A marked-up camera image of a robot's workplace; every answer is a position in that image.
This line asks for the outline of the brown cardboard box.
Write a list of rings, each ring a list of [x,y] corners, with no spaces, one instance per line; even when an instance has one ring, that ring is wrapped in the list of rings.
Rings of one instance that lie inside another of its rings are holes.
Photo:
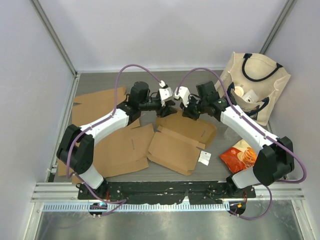
[[[213,123],[184,117],[180,110],[157,117],[155,125],[147,158],[184,176],[193,173],[201,151],[210,145],[218,132]]]

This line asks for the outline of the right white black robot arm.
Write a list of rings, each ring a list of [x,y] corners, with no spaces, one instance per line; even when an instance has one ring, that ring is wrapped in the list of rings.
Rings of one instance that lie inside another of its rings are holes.
[[[238,105],[220,97],[212,81],[196,85],[197,96],[183,86],[174,91],[174,98],[181,100],[182,115],[197,120],[201,114],[215,117],[234,130],[257,155],[253,166],[230,175],[226,179],[226,193],[233,198],[248,186],[269,186],[291,173],[295,168],[293,143],[288,137],[279,138],[249,118]]]

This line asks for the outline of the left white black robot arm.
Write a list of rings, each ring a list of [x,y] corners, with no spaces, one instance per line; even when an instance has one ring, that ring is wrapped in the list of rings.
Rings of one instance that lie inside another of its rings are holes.
[[[113,132],[136,121],[144,111],[155,111],[160,118],[176,113],[174,93],[163,81],[155,96],[146,82],[135,82],[126,99],[105,116],[82,126],[69,125],[56,156],[77,174],[89,194],[100,200],[106,196],[108,183],[93,165],[95,145]]]

